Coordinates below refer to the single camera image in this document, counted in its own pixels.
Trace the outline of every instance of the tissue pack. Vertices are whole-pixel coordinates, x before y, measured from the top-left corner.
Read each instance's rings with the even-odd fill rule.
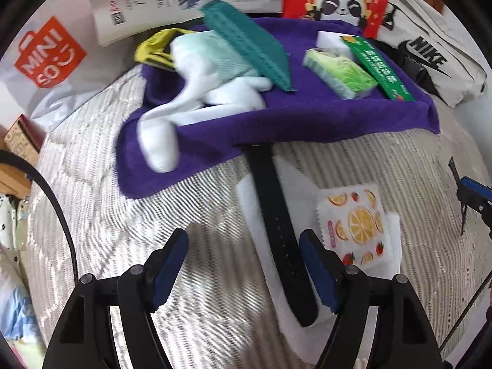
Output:
[[[367,97],[378,84],[359,65],[337,50],[309,49],[304,55],[303,65],[344,100]]]

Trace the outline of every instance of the nike logo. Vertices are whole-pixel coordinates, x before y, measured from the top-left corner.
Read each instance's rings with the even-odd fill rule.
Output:
[[[448,62],[448,60],[422,36],[412,41],[405,40],[401,42],[398,45],[398,50],[404,51],[419,64],[432,68],[447,77],[451,77],[439,68],[440,65]]]

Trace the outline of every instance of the white plastic bag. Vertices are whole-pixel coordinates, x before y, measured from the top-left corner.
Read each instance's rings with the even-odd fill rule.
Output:
[[[89,0],[47,0],[0,61],[0,81],[52,131],[130,66],[133,47],[131,38],[99,46]]]

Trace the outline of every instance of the panda face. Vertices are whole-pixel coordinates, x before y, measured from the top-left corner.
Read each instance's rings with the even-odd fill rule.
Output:
[[[316,6],[321,10],[321,20],[340,19],[357,25],[366,10],[364,0],[317,0]]]

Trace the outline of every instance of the blue gripper pad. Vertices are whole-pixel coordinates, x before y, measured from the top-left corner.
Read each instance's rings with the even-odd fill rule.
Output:
[[[171,246],[171,250],[161,270],[154,279],[154,297],[152,303],[156,309],[167,302],[174,282],[188,253],[188,234],[183,229],[178,230],[178,237],[175,239],[174,245]]]
[[[485,199],[492,201],[492,190],[490,190],[490,188],[488,188],[487,186],[484,186],[483,184],[480,184],[479,182],[474,181],[473,179],[470,179],[466,176],[461,179],[461,184],[473,191],[476,191]]]
[[[292,91],[290,67],[282,44],[250,17],[229,3],[213,0],[200,9],[205,24],[215,30],[255,68],[283,91]]]
[[[323,265],[321,257],[309,240],[306,231],[303,231],[299,237],[299,247],[301,248],[304,264],[309,276],[311,276],[321,303],[328,307],[331,312],[337,314],[340,304],[335,297],[335,279]]]

